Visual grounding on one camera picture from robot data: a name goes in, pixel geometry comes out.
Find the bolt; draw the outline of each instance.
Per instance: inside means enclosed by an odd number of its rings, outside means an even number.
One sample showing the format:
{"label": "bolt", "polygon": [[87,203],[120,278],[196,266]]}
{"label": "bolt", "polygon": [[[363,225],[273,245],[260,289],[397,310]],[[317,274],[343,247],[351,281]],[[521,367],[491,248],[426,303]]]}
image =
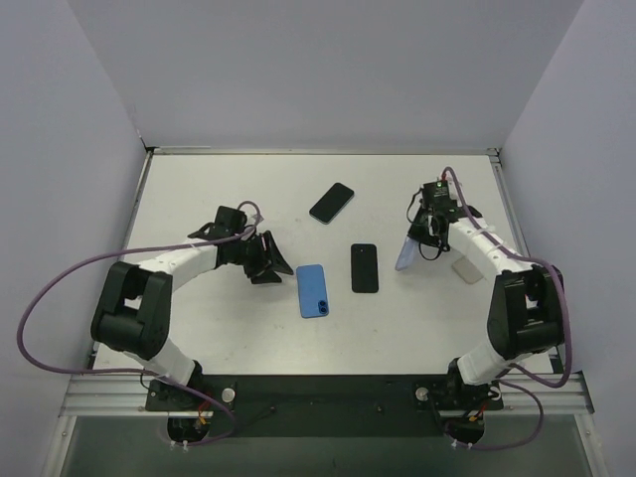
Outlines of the bolt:
{"label": "bolt", "polygon": [[415,390],[415,397],[417,398],[417,400],[428,400],[428,389],[417,388]]}
{"label": "bolt", "polygon": [[232,388],[225,388],[223,392],[221,393],[221,399],[225,403],[232,402],[233,400],[235,400],[236,396],[237,396],[237,392],[233,390]]}

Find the smartphone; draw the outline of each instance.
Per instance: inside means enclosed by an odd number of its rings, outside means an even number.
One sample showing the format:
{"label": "smartphone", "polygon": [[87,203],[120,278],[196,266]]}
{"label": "smartphone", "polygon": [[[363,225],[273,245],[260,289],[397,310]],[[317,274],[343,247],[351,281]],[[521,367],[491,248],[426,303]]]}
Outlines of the smartphone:
{"label": "smartphone", "polygon": [[329,314],[325,270],[322,265],[302,265],[296,268],[300,316],[315,318]]}
{"label": "smartphone", "polygon": [[372,243],[351,245],[351,289],[354,293],[378,293],[378,249]]}
{"label": "smartphone", "polygon": [[354,191],[337,182],[309,210],[309,215],[323,224],[329,224],[351,201]]}

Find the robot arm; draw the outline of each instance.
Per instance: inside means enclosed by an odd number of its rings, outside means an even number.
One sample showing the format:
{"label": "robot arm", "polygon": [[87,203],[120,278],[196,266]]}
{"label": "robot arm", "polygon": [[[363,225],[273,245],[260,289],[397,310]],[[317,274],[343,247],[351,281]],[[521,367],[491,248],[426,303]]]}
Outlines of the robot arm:
{"label": "robot arm", "polygon": [[[502,253],[503,240],[477,210],[469,207],[480,227],[472,224],[453,198],[451,185],[440,180],[420,189],[420,207],[396,269],[410,265],[418,246],[435,247],[439,253],[455,248],[492,283],[488,339],[449,366],[451,388],[461,393],[465,386],[488,384],[511,364],[562,343],[563,329],[555,285],[548,272]],[[484,231],[499,245],[484,237]]]}
{"label": "robot arm", "polygon": [[242,265],[254,284],[280,283],[293,274],[271,232],[201,246],[245,231],[246,215],[219,207],[215,221],[190,234],[190,247],[168,251],[138,264],[119,261],[109,270],[90,327],[92,338],[121,351],[147,370],[182,385],[191,384],[201,367],[168,338],[171,296],[193,278],[221,265]]}

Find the cable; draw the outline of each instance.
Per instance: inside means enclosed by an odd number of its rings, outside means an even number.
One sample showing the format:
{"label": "cable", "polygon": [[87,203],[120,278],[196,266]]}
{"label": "cable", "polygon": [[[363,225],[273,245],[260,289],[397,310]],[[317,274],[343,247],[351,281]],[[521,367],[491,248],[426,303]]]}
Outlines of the cable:
{"label": "cable", "polygon": [[143,382],[143,373],[139,373],[139,384],[141,385],[142,388],[150,391],[150,388],[148,388]]}
{"label": "cable", "polygon": [[484,402],[481,405],[481,407],[479,407],[479,410],[477,411],[477,413],[475,415],[471,415],[470,417],[468,417],[468,420],[470,420],[471,422],[474,422],[475,420],[477,420],[484,413],[484,411],[486,410],[486,407],[488,407],[488,403]]}
{"label": "cable", "polygon": [[[20,354],[24,357],[25,360],[27,360],[29,363],[31,363],[36,368],[39,368],[39,369],[41,369],[43,371],[48,371],[49,373],[56,373],[56,374],[59,374],[59,375],[110,375],[110,374],[125,373],[125,374],[139,374],[140,377],[142,375],[146,375],[146,376],[152,376],[152,377],[155,377],[155,378],[159,378],[158,375],[156,373],[152,372],[152,371],[148,371],[148,370],[144,370],[144,369],[139,370],[139,369],[136,369],[136,368],[105,368],[105,369],[102,369],[102,370],[89,370],[89,369],[58,368],[56,366],[47,365],[46,363],[43,363],[43,362],[39,361],[38,359],[36,359],[31,353],[29,353],[29,351],[27,350],[27,348],[26,348],[26,346],[24,344],[24,329],[26,327],[27,321],[29,320],[29,317],[31,316],[31,313],[33,313],[33,310],[38,305],[38,303],[40,303],[42,298],[44,298],[44,296],[49,291],[51,291],[51,289],[54,286],[56,286],[64,278],[69,276],[74,271],[77,271],[80,268],[84,268],[85,266],[90,265],[92,263],[96,263],[98,261],[106,260],[106,259],[109,259],[109,258],[117,258],[117,257],[120,257],[122,255],[133,255],[135,253],[145,253],[145,252],[148,252],[148,251],[170,251],[170,250],[182,250],[182,249],[190,248],[190,247],[199,248],[201,246],[220,245],[222,243],[228,243],[230,241],[240,240],[240,239],[243,239],[243,238],[249,236],[251,233],[255,232],[256,227],[258,226],[258,224],[262,220],[262,215],[260,214],[260,208],[254,202],[252,202],[252,201],[243,201],[240,204],[238,204],[237,209],[240,210],[244,206],[254,207],[254,209],[256,210],[256,221],[255,221],[254,225],[245,228],[245,230],[243,232],[241,232],[240,234],[237,234],[235,236],[228,237],[228,238],[218,238],[216,240],[210,240],[210,241],[202,241],[201,243],[180,243],[180,244],[176,244],[176,245],[146,246],[146,247],[140,247],[140,248],[129,248],[129,249],[118,250],[118,251],[109,251],[107,253],[101,253],[99,255],[92,256],[91,258],[87,258],[85,260],[82,260],[79,263],[76,263],[75,265],[71,266],[70,268],[67,268],[65,271],[63,271],[58,276],[53,278],[49,283],[47,283],[36,294],[36,296],[31,300],[31,302],[27,306],[26,310],[22,314],[22,317],[20,318],[20,322],[18,324],[18,331],[17,331],[17,334],[16,334],[16,342],[17,342],[18,350],[20,351]],[[203,393],[198,392],[197,390],[194,390],[192,388],[188,388],[187,386],[184,386],[184,385],[182,385],[180,383],[177,383],[176,381],[174,381],[174,380],[172,380],[170,378],[167,378],[165,376],[162,376],[159,379],[162,382],[164,382],[164,383],[166,383],[166,384],[168,384],[170,386],[173,386],[174,388],[177,388],[179,390],[185,391],[186,393],[190,393],[191,395],[193,395],[193,396],[195,396],[197,398],[206,400],[211,405],[213,405],[215,408],[217,408],[217,409],[221,410],[222,412],[224,412],[226,414],[226,416],[230,419],[230,421],[233,424],[232,429],[230,429],[229,431],[223,432],[222,434],[219,434],[219,435],[216,435],[216,436],[213,436],[213,437],[208,437],[206,439],[201,440],[200,442],[190,443],[190,444],[188,444],[189,446],[209,444],[209,443],[215,442],[217,440],[224,439],[224,438],[228,437],[229,435],[231,435],[234,432],[234,429],[235,429],[235,426],[236,426],[236,418],[235,418],[234,414],[227,407],[222,405],[220,402],[218,402],[217,400],[213,399],[212,397],[209,397],[207,395],[204,395]]]}
{"label": "cable", "polygon": [[408,213],[410,212],[410,208],[413,207],[413,204],[415,203],[415,198],[417,197],[417,194],[421,193],[422,190],[423,189],[421,189],[421,188],[417,189],[417,192],[415,194],[413,194],[413,197],[410,198],[410,202],[408,203],[408,207],[406,208],[406,219],[408,220],[409,224],[412,224],[413,221],[408,216]]}
{"label": "cable", "polygon": [[444,249],[442,247],[437,249],[437,255],[434,256],[433,258],[428,258],[426,255],[424,255],[424,252],[421,251],[421,243],[419,244],[419,247],[417,248],[419,250],[419,254],[421,255],[421,257],[424,260],[428,260],[428,261],[435,261],[439,258],[439,256],[441,255],[441,253],[444,251]]}
{"label": "cable", "polygon": [[210,407],[210,403],[206,400],[204,400],[200,405],[199,408],[197,409],[198,413],[199,413],[199,421],[201,422],[201,424],[206,425],[207,422],[206,420],[203,418],[202,414],[203,411],[206,410],[208,407]]}
{"label": "cable", "polygon": [[537,436],[540,434],[542,428],[544,427],[544,420],[545,420],[545,413],[544,413],[544,407],[541,404],[541,401],[539,400],[539,398],[531,391],[527,390],[526,388],[522,388],[519,385],[514,385],[513,383],[510,383],[508,381],[500,381],[499,382],[500,385],[503,386],[507,386],[508,388],[513,388],[515,390],[521,391],[523,393],[526,393],[528,396],[530,396],[534,402],[537,403],[537,407],[539,408],[539,420],[537,421],[537,425],[535,426],[535,430],[533,430],[533,432],[528,436],[528,437],[524,437],[521,440],[518,440],[517,442],[512,442],[510,444],[494,444],[494,445],[489,445],[489,444],[472,444],[469,445],[466,442],[461,442],[457,439],[455,439],[452,435],[450,435],[448,433],[448,427],[450,425],[450,423],[452,422],[451,420],[447,421],[446,424],[444,425],[444,434],[446,434],[448,437],[450,437],[451,439],[453,439],[453,444],[458,445],[460,447],[463,447],[465,449],[471,449],[471,450],[479,450],[479,451],[492,451],[492,450],[509,450],[509,449],[514,449],[516,447],[521,447],[522,445],[526,445],[531,443],[533,440],[535,440],[537,438]]}
{"label": "cable", "polygon": [[[476,408],[477,409],[481,409],[482,407],[486,407],[487,405],[488,405],[488,400],[486,399],[486,400],[483,400],[481,402],[477,402],[477,404],[476,404],[477,407]],[[461,417],[462,418],[468,417],[473,410],[475,410],[475,405],[473,405],[472,407],[466,409]]]}
{"label": "cable", "polygon": [[547,262],[546,260],[543,260],[542,258],[532,258],[532,257],[522,256],[522,255],[513,253],[512,251],[507,249],[505,246],[501,245],[500,242],[496,238],[494,238],[488,231],[482,229],[482,227],[479,225],[479,223],[477,222],[473,214],[470,212],[470,209],[468,208],[468,204],[466,203],[466,199],[464,198],[464,193],[461,190],[461,187],[459,185],[459,180],[457,179],[457,175],[455,174],[455,171],[450,166],[444,168],[442,172],[442,179],[446,177],[446,173],[452,176],[453,181],[455,182],[455,189],[457,190],[457,196],[459,197],[459,202],[461,203],[461,207],[464,210],[466,217],[468,218],[470,223],[473,225],[473,227],[475,227],[475,229],[480,231],[481,234],[483,234],[483,236],[486,239],[488,239],[493,245],[498,246],[501,252],[507,258],[511,258],[517,261],[523,261],[525,263],[537,263],[548,271],[550,278],[555,284],[556,296],[558,297],[558,304],[560,306],[560,312],[562,317],[563,337],[565,342],[565,365],[563,369],[563,374],[557,382],[553,382],[553,381],[545,380],[541,378],[540,376],[537,376],[534,373],[527,371],[526,369],[522,368],[521,366],[517,364],[512,365],[512,368],[520,371],[524,375],[532,378],[537,383],[541,383],[544,386],[547,386],[553,389],[562,388],[565,385],[565,383],[567,383],[567,380],[569,379],[569,375],[572,372],[572,338],[571,338],[571,330],[569,326],[569,312],[567,310],[567,303],[565,301],[565,293],[563,291],[563,286],[561,285],[560,280],[558,279],[557,271],[549,262]]}
{"label": "cable", "polygon": [[257,422],[260,422],[260,421],[262,421],[264,419],[267,419],[268,417],[272,417],[273,415],[276,414],[276,411],[277,411],[276,405],[275,404],[269,404],[263,410],[257,412],[256,415],[253,416],[247,422],[243,422],[243,423],[240,422],[238,424],[238,426],[237,426],[237,434],[240,434],[241,432],[246,430],[248,427],[253,426]]}

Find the white wall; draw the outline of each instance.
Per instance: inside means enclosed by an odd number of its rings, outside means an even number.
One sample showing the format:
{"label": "white wall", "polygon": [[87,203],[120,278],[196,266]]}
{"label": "white wall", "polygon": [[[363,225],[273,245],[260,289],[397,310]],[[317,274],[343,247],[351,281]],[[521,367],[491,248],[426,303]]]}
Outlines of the white wall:
{"label": "white wall", "polygon": [[530,251],[561,267],[614,475],[636,452],[636,2],[586,0],[506,141]]}
{"label": "white wall", "polygon": [[70,0],[153,146],[504,143],[581,0]]}
{"label": "white wall", "polygon": [[[64,0],[0,4],[0,462],[36,476],[68,378],[35,370],[15,333],[28,301],[74,262],[121,245],[144,150]],[[27,345],[81,365],[104,265],[54,292]]]}

